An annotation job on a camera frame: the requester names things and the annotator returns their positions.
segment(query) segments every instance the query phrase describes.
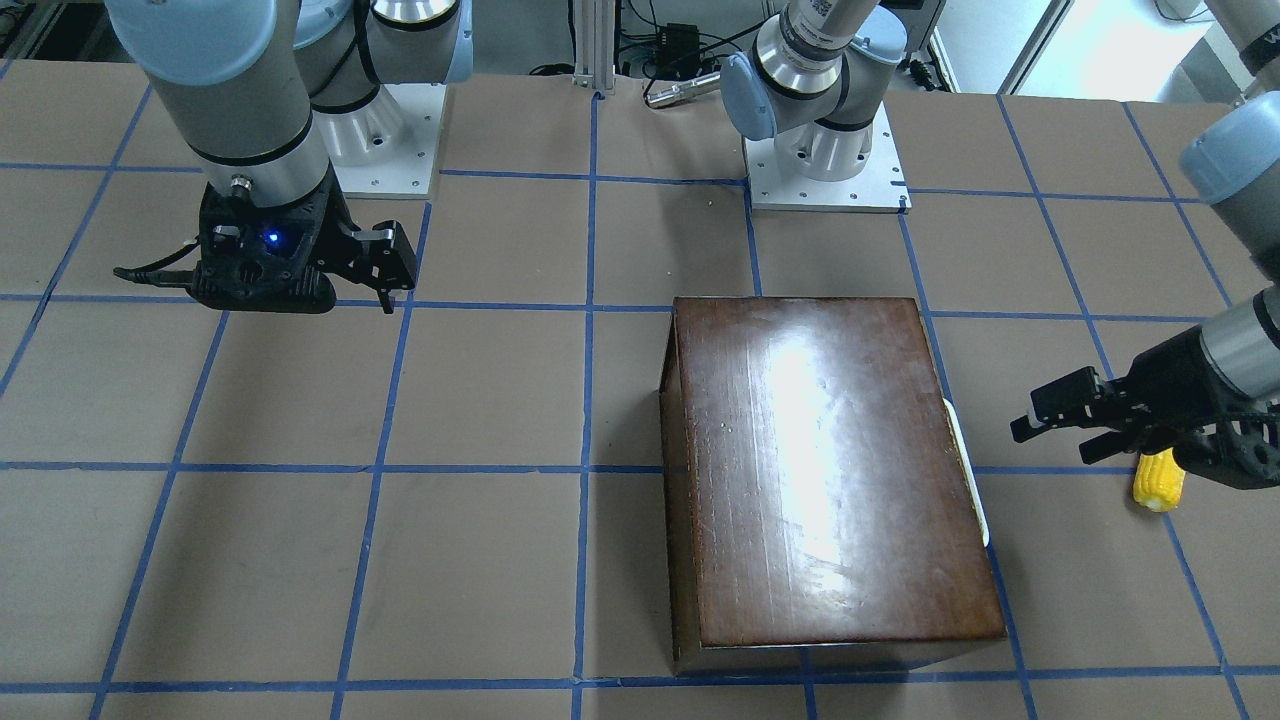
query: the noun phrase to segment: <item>wooden box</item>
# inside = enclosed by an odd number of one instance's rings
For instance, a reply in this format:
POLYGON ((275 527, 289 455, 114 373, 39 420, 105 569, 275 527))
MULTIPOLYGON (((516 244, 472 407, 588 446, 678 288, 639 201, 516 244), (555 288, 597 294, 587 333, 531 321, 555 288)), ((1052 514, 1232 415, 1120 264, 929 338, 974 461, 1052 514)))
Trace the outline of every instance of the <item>wooden box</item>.
POLYGON ((677 673, 916 667, 1005 638, 910 299, 676 299, 677 673))

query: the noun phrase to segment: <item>white mounting plate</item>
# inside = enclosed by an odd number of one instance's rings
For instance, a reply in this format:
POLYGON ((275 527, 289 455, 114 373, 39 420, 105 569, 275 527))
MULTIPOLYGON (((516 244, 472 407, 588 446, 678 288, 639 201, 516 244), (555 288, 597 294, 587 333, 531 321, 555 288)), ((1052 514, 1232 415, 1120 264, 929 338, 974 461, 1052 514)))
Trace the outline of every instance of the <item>white mounting plate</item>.
POLYGON ((389 160, 371 165, 334 165, 347 197, 430 200, 444 119, 444 85, 388 85, 413 135, 389 160))
MULTIPOLYGON (((787 131, 803 132, 799 127, 787 131)), ((876 140, 863 172, 850 179, 823 182, 806 178, 774 156, 773 140, 742 140, 751 181, 751 206, 759 210, 815 210, 826 213, 897 213, 911 209, 897 143, 881 104, 876 111, 876 140)))

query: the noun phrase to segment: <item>silver metal cylinder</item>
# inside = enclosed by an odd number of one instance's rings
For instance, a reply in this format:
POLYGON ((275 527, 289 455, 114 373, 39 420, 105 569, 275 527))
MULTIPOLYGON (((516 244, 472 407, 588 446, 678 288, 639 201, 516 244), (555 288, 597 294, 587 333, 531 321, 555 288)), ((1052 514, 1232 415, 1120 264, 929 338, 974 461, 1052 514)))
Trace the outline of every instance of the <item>silver metal cylinder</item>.
POLYGON ((840 50, 854 38, 879 0, 791 0, 787 18, 800 40, 840 50))
POLYGON ((1271 400, 1280 396, 1280 346, 1263 327, 1258 309, 1272 327, 1280 323, 1280 290, 1271 287, 1260 299, 1206 322, 1201 346, 1233 389, 1252 400, 1271 400))
POLYGON ((315 123, 334 165, 369 165, 388 160, 413 132, 404 122, 404 111, 385 87, 371 102, 351 113, 316 113, 315 123))
POLYGON ((198 158, 205 177, 220 195, 229 195, 236 178, 252 183, 251 199, 257 208, 287 205, 307 195, 329 170, 329 151, 315 126, 289 152, 255 165, 230 165, 198 158))
POLYGON ((782 36, 781 15, 773 15, 760 27, 755 55, 769 78, 790 92, 818 95, 840 81, 840 55, 814 60, 799 54, 782 36))
MULTIPOLYGON (((1254 42, 1276 45, 1275 40, 1265 38, 1280 28, 1280 0, 1206 0, 1206 5, 1242 53, 1254 42)), ((1254 76, 1265 88, 1280 90, 1280 58, 1266 63, 1254 76)))
POLYGON ((846 181, 863 172, 872 151, 874 124, 852 132, 809 123, 773 138, 774 155, 806 178, 820 182, 846 181))
POLYGON ((392 22, 416 24, 434 20, 458 0, 374 0, 372 10, 392 22))

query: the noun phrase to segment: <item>blue tape line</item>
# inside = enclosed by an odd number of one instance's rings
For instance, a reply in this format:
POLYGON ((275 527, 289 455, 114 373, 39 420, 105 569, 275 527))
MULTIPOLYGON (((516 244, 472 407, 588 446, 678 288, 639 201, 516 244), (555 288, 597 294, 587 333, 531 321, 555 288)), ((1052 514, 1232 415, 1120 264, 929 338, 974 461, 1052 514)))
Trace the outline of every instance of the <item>blue tape line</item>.
POLYGON ((660 475, 662 465, 591 465, 590 470, 609 475, 660 475))
POLYGON ((110 694, 119 693, 320 693, 333 692, 333 682, 136 682, 111 683, 110 694))
POLYGON ((388 691, 564 691, 571 678, 529 679, 440 679, 440 680, 351 680, 347 692, 388 691))
POLYGON ((169 462, 40 462, 0 460, 0 470, 90 470, 110 473, 156 473, 169 470, 169 462))
POLYGON ((522 475, 543 473, 553 475, 576 475, 582 471, 579 465, 383 465, 384 473, 422 474, 422 475, 522 475))
POLYGON ((818 720, 818 692, 813 680, 813 657, 808 647, 800 648, 800 673, 804 675, 804 710, 808 720, 818 720))
POLYGON ((440 170, 440 174, 465 178, 590 179, 590 176, 582 173, 521 173, 509 170, 440 170))
MULTIPOLYGON (((422 208, 422 224, 417 236, 417 256, 426 254, 428 229, 431 227, 431 204, 422 208)), ((413 320, 413 291, 406 296, 407 302, 401 313, 399 338, 396 341, 396 359, 392 363, 392 379, 387 388, 387 409, 383 413, 383 430, 378 437, 378 454, 374 459, 374 477, 369 483, 369 507, 365 514, 365 530, 361 536, 360 556, 356 562, 356 580, 351 591, 351 607, 347 612, 347 629, 343 633, 342 653, 338 657, 338 679, 333 691, 332 720, 342 717, 342 705, 351 675, 351 656, 356 647, 356 626, 360 623, 360 607, 365 598, 365 578, 369 574, 369 556, 374 546, 374 527, 378 523, 378 501, 381 497, 383 475, 387 471, 387 446, 390 443, 392 423, 396 419, 396 400, 399 395, 401 374, 404 369, 404 351, 408 347, 410 325, 413 320)))
POLYGON ((1133 468, 1094 465, 1088 468, 1047 468, 1028 465, 977 465, 975 475, 1133 475, 1133 468))
POLYGON ((1038 720, 1036 711, 1036 698, 1032 694, 1030 676, 1027 674, 1027 661, 1023 657, 1023 643, 1018 638, 1018 625, 1014 623, 1014 606, 1009 602, 1009 591, 1005 587, 1005 574, 1000 570, 1000 557, 996 555, 996 543, 987 546, 987 559, 991 560, 991 574, 996 580, 996 592, 1000 596, 1000 609, 1005 612, 1005 624, 1009 628, 1009 648, 1014 653, 1014 667, 1018 674, 1018 685, 1023 691, 1023 705, 1027 706, 1027 719, 1038 720))
POLYGON ((115 168, 118 173, 174 173, 174 174, 200 174, 205 170, 200 168, 180 168, 177 165, 120 165, 115 168))
POLYGON ((756 297, 764 295, 764 277, 760 274, 760 252, 755 242, 755 223, 751 220, 751 178, 742 181, 742 211, 746 214, 746 251, 751 258, 751 290, 756 297))
MULTIPOLYGON (((591 95, 591 183, 586 225, 586 302, 595 302, 595 197, 596 172, 599 168, 600 100, 604 95, 591 95)), ((595 365, 595 314, 588 310, 584 315, 582 342, 582 447, 579 461, 582 471, 579 474, 577 493, 577 564, 573 575, 573 678, 582 678, 582 665, 586 660, 586 552, 588 520, 590 518, 590 471, 591 462, 591 400, 595 365)), ((571 715, 573 720, 582 716, 582 691, 573 689, 571 715)))
POLYGON ((372 465, 307 465, 301 462, 180 462, 183 473, 261 473, 261 474, 324 474, 343 475, 372 473, 372 465))
POLYGON ((3 694, 88 694, 97 683, 0 683, 3 694))
POLYGON ((703 184, 703 186, 730 186, 742 187, 744 181, 735 178, 650 178, 641 176, 602 176, 596 173, 596 155, 591 158, 589 173, 526 173, 518 170, 458 170, 444 169, 442 176, 470 177, 470 178, 512 178, 512 179, 567 179, 567 181, 596 181, 618 182, 635 184, 703 184))
POLYGON ((214 359, 218 356, 218 348, 221 346, 223 336, 227 332, 227 320, 230 318, 230 313, 223 311, 221 316, 218 319, 218 328, 214 331, 214 337, 209 342, 209 351, 205 354, 205 365, 200 370, 200 379, 196 380, 196 389, 191 396, 191 404, 187 406, 187 416, 182 423, 182 432, 178 436, 178 445, 173 451, 173 461, 168 474, 165 475, 164 484, 160 489, 160 497, 156 500, 155 511, 151 514, 151 525, 147 528, 146 541, 142 543, 142 553, 138 556, 138 566, 133 573, 133 582, 129 585, 129 594, 124 601, 124 610, 120 612, 120 623, 116 625, 115 637, 111 641, 111 651, 106 656, 106 664, 102 667, 102 679, 99 683, 97 692, 93 696, 93 707, 90 711, 90 720, 97 720, 102 715, 102 703, 106 702, 106 693, 111 683, 111 678, 115 676, 115 666, 120 661, 120 652, 124 650, 124 639, 129 633, 129 625, 133 621, 133 611, 137 609, 138 597, 142 594, 142 583, 147 575, 147 568, 151 564, 151 553, 155 551, 156 537, 160 534, 160 524, 164 520, 165 509, 169 506, 169 496, 173 493, 173 484, 178 477, 178 464, 182 462, 182 454, 187 450, 187 441, 191 438, 191 428, 196 423, 196 413, 200 410, 200 401, 204 398, 205 388, 209 387, 209 375, 214 370, 214 359))
MULTIPOLYGON (((111 156, 113 167, 124 154, 124 149, 128 147, 129 138, 133 137, 133 131, 137 129, 138 119, 142 117, 142 110, 147 106, 147 100, 150 97, 151 86, 148 85, 142 92, 142 97, 138 99, 138 106, 133 110, 133 118, 129 120, 128 127, 124 128, 124 136, 120 138, 120 143, 116 146, 115 154, 111 156)), ((58 268, 54 270, 52 277, 50 277, 49 283, 45 286, 40 297, 40 304, 36 305, 36 311, 32 314, 31 322, 27 324, 27 329, 22 334, 22 340, 18 342, 18 348, 9 360, 9 366, 5 369, 4 375, 0 377, 0 397, 4 397, 5 392, 8 392, 9 383, 13 382, 14 373, 18 372, 18 364, 22 363, 22 357, 27 354, 31 338, 35 337, 36 328, 40 325, 40 320, 45 316, 45 309, 49 306, 49 299, 54 295, 54 290, 58 287, 59 281, 63 279, 63 273, 67 272, 67 265, 70 263, 72 255, 76 252, 76 249, 79 247, 81 240, 84 237, 84 231, 93 219, 93 213, 97 210, 99 202, 102 201, 102 196, 106 193, 106 186, 110 182, 111 169, 108 168, 102 174, 102 182, 97 186, 97 192, 93 193, 93 200, 90 201, 88 209, 84 210, 84 217, 81 218, 79 227, 76 228, 76 234, 72 236, 72 241, 67 246, 67 251, 63 252, 63 259, 58 263, 58 268)))
POLYGON ((1226 651, 1222 650, 1222 641, 1217 637, 1217 630, 1213 628, 1213 619, 1208 615, 1208 607, 1204 606, 1204 597, 1201 596, 1199 585, 1196 583, 1196 575, 1192 573, 1192 566, 1187 562, 1187 553, 1183 552, 1183 543, 1178 539, 1178 529, 1174 528, 1174 519, 1169 516, 1167 512, 1161 514, 1161 520, 1165 521, 1165 530, 1169 533, 1169 542, 1174 544, 1174 555, 1178 556, 1178 565, 1183 570, 1183 577, 1187 578, 1187 587, 1190 588, 1192 600, 1196 601, 1196 610, 1199 612, 1201 623, 1204 624, 1204 632, 1208 634, 1208 642, 1213 646, 1213 656, 1217 657, 1219 666, 1222 670, 1222 676, 1226 678, 1226 687, 1231 691, 1231 700, 1235 701, 1235 710, 1240 714, 1240 720, 1249 720, 1249 711, 1244 706, 1244 697, 1240 696, 1240 688, 1235 683, 1235 674, 1231 670, 1231 664, 1226 660, 1226 651))
POLYGON ((1107 352, 1102 347, 1102 336, 1098 334, 1098 328, 1093 323, 1093 318, 1089 314, 1089 305, 1084 301, 1084 293, 1080 291, 1080 283, 1075 279, 1075 272, 1071 270, 1071 261, 1066 256, 1066 247, 1062 245, 1062 238, 1057 234, 1057 228, 1053 225, 1053 218, 1048 214, 1048 205, 1044 204, 1044 195, 1041 192, 1039 183, 1036 182, 1036 176, 1032 173, 1030 161, 1027 159, 1027 151, 1023 150, 1023 141, 1018 137, 1018 129, 1014 128, 1014 119, 1009 115, 1009 108, 1005 106, 1005 99, 1000 95, 996 96, 996 104, 1000 105, 1000 114, 1005 119, 1005 127, 1009 128, 1009 136, 1014 141, 1014 149, 1018 151, 1018 159, 1023 164, 1023 170, 1027 173, 1027 181, 1032 186, 1032 192, 1036 193, 1036 202, 1039 205, 1041 214, 1044 217, 1044 225, 1048 228, 1050 238, 1053 241, 1053 247, 1057 250, 1057 256, 1062 261, 1062 269, 1066 270, 1066 279, 1071 284, 1071 292, 1075 295, 1075 301, 1080 306, 1080 314, 1084 315, 1084 324, 1089 328, 1089 336, 1093 337, 1093 346, 1098 351, 1098 359, 1102 360, 1102 369, 1107 375, 1111 375, 1111 363, 1107 360, 1107 352))
POLYGON ((742 187, 744 181, 733 178, 644 178, 632 176, 595 176, 600 182, 621 182, 634 184, 700 184, 742 187))
POLYGON ((911 277, 915 279, 915 293, 920 300, 920 318, 924 320, 924 329, 929 333, 929 345, 933 346, 933 365, 938 369, 938 383, 942 386, 942 396, 951 398, 951 380, 947 379, 947 368, 942 361, 942 343, 938 342, 938 331, 933 325, 933 311, 929 309, 929 297, 924 292, 924 275, 920 273, 920 260, 915 255, 915 243, 911 242, 911 229, 906 224, 906 214, 899 213, 897 227, 902 232, 902 242, 906 246, 906 259, 911 263, 911 277))
POLYGON ((110 165, 87 165, 72 163, 0 163, 0 170, 68 170, 86 173, 105 173, 110 165))
MULTIPOLYGON (((1235 675, 1277 676, 1280 665, 1233 666, 1235 675)), ((1134 666, 1134 667, 1065 667, 1028 670, 1032 680, 1092 680, 1121 678, 1203 678, 1221 675, 1212 665, 1134 666)), ((680 688, 680 687, 765 687, 803 685, 809 679, 794 673, 748 675, 632 676, 632 678, 440 678, 440 679, 376 679, 349 680, 347 692, 451 692, 451 691, 563 691, 571 688, 680 688)), ((969 670, 948 673, 860 671, 817 673, 814 685, 863 684, 947 684, 998 683, 1018 680, 1014 670, 969 670)), ((333 692, 334 680, 175 680, 175 682, 113 682, 108 694, 119 693, 316 693, 333 692)), ((99 683, 0 683, 4 694, 84 694, 99 683)))
POLYGON ((1179 665, 1171 667, 1068 667, 1062 670, 1028 670, 1033 680, 1106 680, 1120 678, 1206 678, 1221 675, 1212 665, 1179 665))
POLYGON ((1199 236, 1196 234, 1196 228, 1192 227, 1192 222, 1187 217, 1187 211, 1183 210, 1181 201, 1178 200, 1178 193, 1174 192, 1172 183, 1169 182, 1169 177, 1165 174, 1164 168, 1160 167, 1160 160, 1156 159, 1156 154, 1151 150, 1151 143, 1147 142, 1147 136, 1143 135, 1142 128, 1138 126, 1138 118, 1134 117, 1128 102, 1121 102, 1120 106, 1124 108, 1124 114, 1129 118, 1129 124, 1133 126, 1133 132, 1138 135, 1138 142, 1142 143, 1142 149, 1147 152, 1147 159, 1151 160, 1151 167, 1156 168, 1156 174, 1160 176, 1160 182, 1165 186, 1165 192, 1169 193, 1169 200, 1174 204, 1174 208, 1178 209, 1178 217, 1183 219, 1187 234, 1190 236, 1192 242, 1196 245, 1196 251, 1199 252, 1201 260, 1204 263, 1204 269, 1208 270, 1210 278, 1213 279, 1213 286, 1217 287, 1217 292, 1222 296, 1222 301, 1230 306, 1231 296, 1228 295, 1226 286, 1222 284, 1222 279, 1213 268, 1212 260, 1208 259, 1208 252, 1204 250, 1204 245, 1201 243, 1199 236))
POLYGON ((56 293, 50 302, 120 302, 129 305, 196 305, 189 295, 64 295, 56 293))

